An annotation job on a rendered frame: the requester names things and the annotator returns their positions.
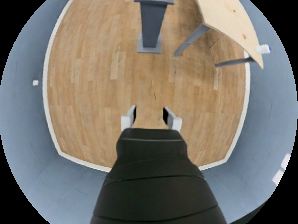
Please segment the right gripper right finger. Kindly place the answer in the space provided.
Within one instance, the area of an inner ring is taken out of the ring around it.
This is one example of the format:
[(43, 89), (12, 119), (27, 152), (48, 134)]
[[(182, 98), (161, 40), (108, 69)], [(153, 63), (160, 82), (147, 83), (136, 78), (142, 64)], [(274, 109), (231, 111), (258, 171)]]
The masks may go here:
[(164, 119), (165, 124), (168, 125), (169, 129), (177, 129), (180, 132), (182, 119), (174, 115), (168, 107), (164, 107), (164, 112), (162, 112), (162, 119)]

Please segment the white plastic bottle with blue cap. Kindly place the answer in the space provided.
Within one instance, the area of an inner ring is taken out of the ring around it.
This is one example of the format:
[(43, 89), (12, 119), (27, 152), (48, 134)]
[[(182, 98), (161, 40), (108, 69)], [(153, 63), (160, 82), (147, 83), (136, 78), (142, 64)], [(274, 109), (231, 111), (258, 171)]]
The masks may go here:
[(267, 45), (261, 45), (261, 47), (255, 47), (255, 52), (257, 53), (269, 53), (271, 51), (270, 47)]

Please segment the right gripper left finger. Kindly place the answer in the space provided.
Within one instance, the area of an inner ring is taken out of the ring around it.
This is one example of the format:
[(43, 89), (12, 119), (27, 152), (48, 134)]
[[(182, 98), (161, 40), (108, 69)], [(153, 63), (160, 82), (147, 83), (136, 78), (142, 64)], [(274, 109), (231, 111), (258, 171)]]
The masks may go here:
[(121, 116), (121, 131), (125, 128), (132, 128), (134, 121), (136, 121), (136, 108), (137, 105), (132, 105), (129, 112)]

